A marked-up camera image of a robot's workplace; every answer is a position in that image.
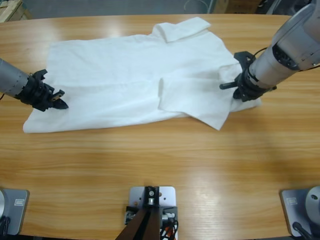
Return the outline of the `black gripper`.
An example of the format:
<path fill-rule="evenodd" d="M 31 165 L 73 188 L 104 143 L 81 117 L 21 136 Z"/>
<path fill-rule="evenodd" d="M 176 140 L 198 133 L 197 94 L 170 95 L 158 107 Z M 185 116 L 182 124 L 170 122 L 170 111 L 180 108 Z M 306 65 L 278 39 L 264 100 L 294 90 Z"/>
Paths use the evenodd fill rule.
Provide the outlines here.
<path fill-rule="evenodd" d="M 19 93 L 19 100 L 34 109 L 45 112 L 48 109 L 65 110 L 68 105 L 61 97 L 65 94 L 63 90 L 55 93 L 55 89 L 44 83 L 45 73 L 34 73 L 27 79 L 27 84 Z"/>
<path fill-rule="evenodd" d="M 267 92 L 276 90 L 277 87 L 261 88 L 256 83 L 259 81 L 250 73 L 249 67 L 243 70 L 233 82 L 219 85 L 221 90 L 236 88 L 233 92 L 233 98 L 242 102 L 256 100 Z"/>

